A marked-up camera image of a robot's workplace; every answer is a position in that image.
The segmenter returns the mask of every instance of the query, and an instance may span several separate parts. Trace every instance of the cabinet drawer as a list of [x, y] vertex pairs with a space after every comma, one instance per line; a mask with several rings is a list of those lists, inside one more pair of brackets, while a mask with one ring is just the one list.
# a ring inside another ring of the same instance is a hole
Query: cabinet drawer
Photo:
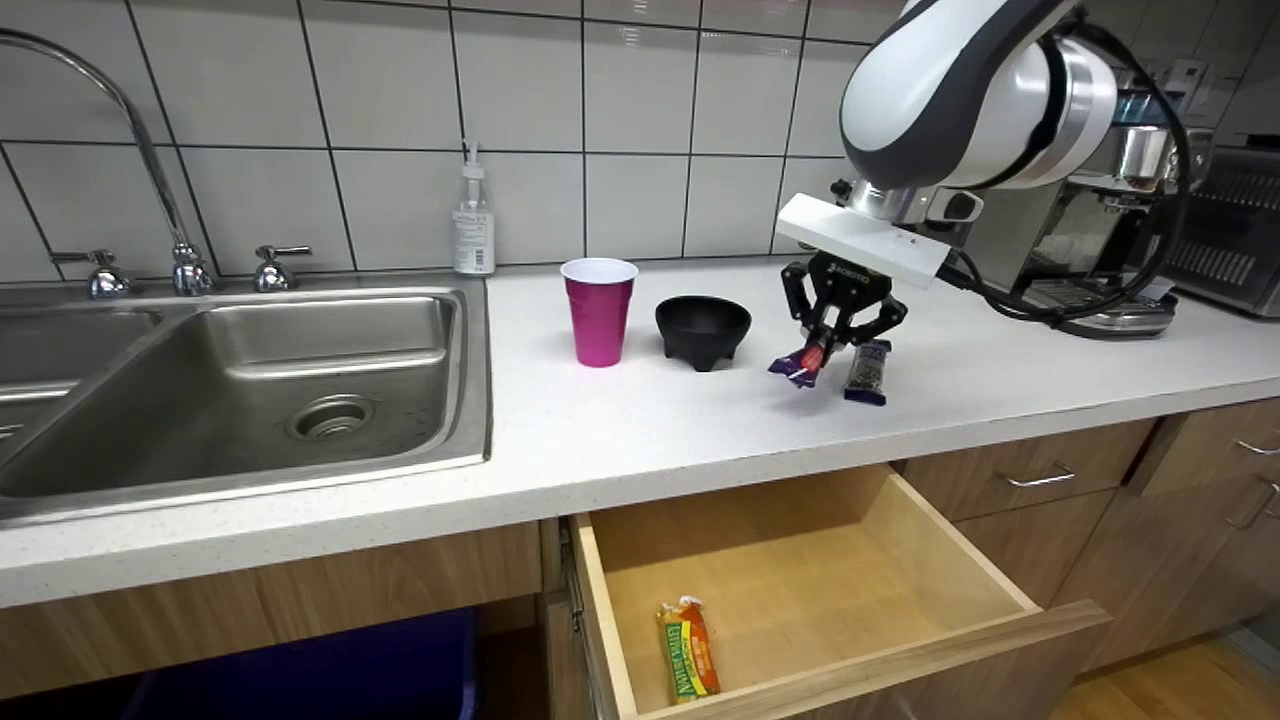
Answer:
[[1144, 496], [1233, 482], [1280, 482], [1280, 399], [1165, 422], [1136, 473]]
[[[577, 578], [605, 716], [794, 716], [1103, 620], [1039, 613], [889, 468], [580, 516]], [[673, 709], [676, 596], [705, 601], [722, 691]]]
[[1116, 487], [1152, 422], [907, 462], [903, 475], [950, 522]]

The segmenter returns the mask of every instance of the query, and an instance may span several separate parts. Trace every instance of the black bowl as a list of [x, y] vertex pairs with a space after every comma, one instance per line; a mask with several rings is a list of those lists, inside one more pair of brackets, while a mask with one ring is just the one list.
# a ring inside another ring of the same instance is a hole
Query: black bowl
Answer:
[[717, 296], [673, 296], [656, 307], [656, 329], [665, 333], [669, 356], [707, 373], [718, 359], [730, 359], [751, 329], [751, 313]]

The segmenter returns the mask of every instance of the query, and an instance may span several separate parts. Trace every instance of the open drawer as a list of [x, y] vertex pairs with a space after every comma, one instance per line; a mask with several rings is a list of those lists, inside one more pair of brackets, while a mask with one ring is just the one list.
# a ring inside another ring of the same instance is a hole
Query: open drawer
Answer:
[[[1039, 716], [1103, 625], [1039, 613], [889, 468], [580, 516], [577, 586], [605, 716]], [[711, 702], [669, 702], [676, 596], [705, 601]]]

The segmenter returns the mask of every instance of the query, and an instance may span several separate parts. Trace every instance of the white countertop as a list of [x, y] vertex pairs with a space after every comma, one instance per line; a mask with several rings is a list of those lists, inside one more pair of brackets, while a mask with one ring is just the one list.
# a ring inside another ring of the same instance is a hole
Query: white countertop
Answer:
[[[505, 273], [489, 466], [0, 530], [0, 610], [1280, 398], [1280, 323], [1184, 302], [1165, 341], [1100, 345], [949, 286], [900, 294], [889, 407], [840, 399], [847, 354], [794, 391], [765, 373], [800, 345], [775, 267], [642, 267], [615, 370], [572, 359], [551, 267]], [[754, 317], [730, 370], [665, 359], [651, 307], [692, 294]]]

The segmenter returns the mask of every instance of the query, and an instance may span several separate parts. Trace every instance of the cable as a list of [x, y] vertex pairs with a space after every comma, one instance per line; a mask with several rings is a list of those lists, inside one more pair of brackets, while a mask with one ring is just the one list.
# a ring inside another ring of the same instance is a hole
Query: cable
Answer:
[[1095, 317], [1095, 313], [1112, 313], [1128, 302], [1136, 302], [1152, 280], [1155, 273], [1165, 267], [1166, 259], [1166, 249], [1173, 241], [1184, 232], [1184, 217], [1186, 217], [1186, 196], [1193, 196], [1193, 139], [1186, 139], [1186, 127], [1184, 119], [1177, 117], [1173, 101], [1160, 92], [1160, 84], [1149, 76], [1149, 69], [1128, 54], [1128, 46], [1120, 35], [1112, 35], [1109, 27], [1100, 26], [1088, 26], [1084, 10], [1058, 27], [1062, 35], [1074, 35], [1084, 46], [1095, 46], [1100, 54], [1109, 54], [1112, 59], [1120, 59], [1122, 69], [1131, 69], [1136, 84], [1144, 84], [1160, 109], [1160, 117], [1166, 119], [1166, 131], [1173, 131], [1173, 149], [1177, 149], [1177, 196], [1173, 196], [1173, 210], [1155, 210], [1152, 203], [1152, 225], [1144, 225], [1144, 235], [1141, 235], [1141, 249], [1152, 249], [1152, 235], [1155, 235], [1155, 249], [1149, 252], [1149, 259], [1128, 277], [1128, 286], [1109, 296], [1109, 302], [1093, 302], [1093, 306], [1074, 306], [1074, 307], [1039, 307], [1039, 306], [1027, 306], [1024, 296], [1010, 296], [1010, 294], [999, 294], [991, 286], [983, 286], [978, 267], [970, 266], [970, 255], [962, 249], [950, 249], [950, 259], [962, 266], [961, 267], [949, 267], [942, 280], [950, 280], [955, 290], [966, 290], [975, 296], [983, 296], [999, 317], [1010, 317], [1010, 319], [1039, 319], [1039, 323], [1050, 323], [1050, 329], [1072, 329], [1072, 319], [1078, 317]]

